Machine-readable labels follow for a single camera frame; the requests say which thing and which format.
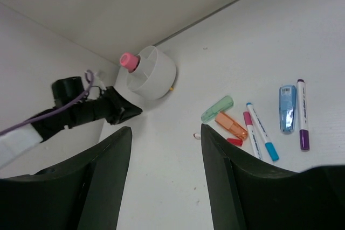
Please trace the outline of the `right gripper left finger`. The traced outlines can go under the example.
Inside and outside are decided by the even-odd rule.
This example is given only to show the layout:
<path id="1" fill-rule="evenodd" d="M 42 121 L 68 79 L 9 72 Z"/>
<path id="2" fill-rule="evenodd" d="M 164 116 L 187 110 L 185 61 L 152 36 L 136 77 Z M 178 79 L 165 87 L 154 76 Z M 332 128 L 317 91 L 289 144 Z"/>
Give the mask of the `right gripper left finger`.
<path id="1" fill-rule="evenodd" d="M 1 179 L 1 229 L 116 229 L 131 149 L 122 127 L 34 175 Z"/>

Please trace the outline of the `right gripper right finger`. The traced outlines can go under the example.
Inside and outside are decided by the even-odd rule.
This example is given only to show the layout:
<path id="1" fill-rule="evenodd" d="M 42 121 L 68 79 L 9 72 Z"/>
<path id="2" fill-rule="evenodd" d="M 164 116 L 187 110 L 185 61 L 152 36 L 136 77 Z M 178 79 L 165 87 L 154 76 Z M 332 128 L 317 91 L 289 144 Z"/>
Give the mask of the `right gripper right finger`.
<path id="1" fill-rule="evenodd" d="M 288 171 L 205 124 L 201 147 L 214 229 L 344 229 L 344 166 Z"/>

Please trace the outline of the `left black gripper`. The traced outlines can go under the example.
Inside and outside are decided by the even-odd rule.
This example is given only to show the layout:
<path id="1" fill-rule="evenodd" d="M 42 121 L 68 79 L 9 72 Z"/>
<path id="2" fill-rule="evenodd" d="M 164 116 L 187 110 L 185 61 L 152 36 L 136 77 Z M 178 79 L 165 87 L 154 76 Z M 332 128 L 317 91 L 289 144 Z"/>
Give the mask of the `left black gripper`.
<path id="1" fill-rule="evenodd" d="M 76 99 L 83 90 L 81 77 L 60 79 L 51 85 L 56 106 L 54 111 Z M 58 125 L 69 128 L 105 119 L 111 125 L 121 124 L 142 114 L 142 109 L 120 95 L 114 87 L 99 89 L 99 96 L 91 100 L 84 95 L 67 109 L 51 116 Z"/>

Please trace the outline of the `pink capped glue bottle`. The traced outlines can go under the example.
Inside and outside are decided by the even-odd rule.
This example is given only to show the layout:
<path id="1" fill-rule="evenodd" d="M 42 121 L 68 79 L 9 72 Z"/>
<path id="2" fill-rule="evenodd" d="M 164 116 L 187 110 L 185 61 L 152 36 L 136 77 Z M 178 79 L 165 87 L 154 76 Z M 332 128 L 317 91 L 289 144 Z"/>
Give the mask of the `pink capped glue bottle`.
<path id="1" fill-rule="evenodd" d="M 120 65 L 125 68 L 129 73 L 134 72 L 139 63 L 140 63 L 140 56 L 133 55 L 129 52 L 124 53 L 120 58 Z"/>

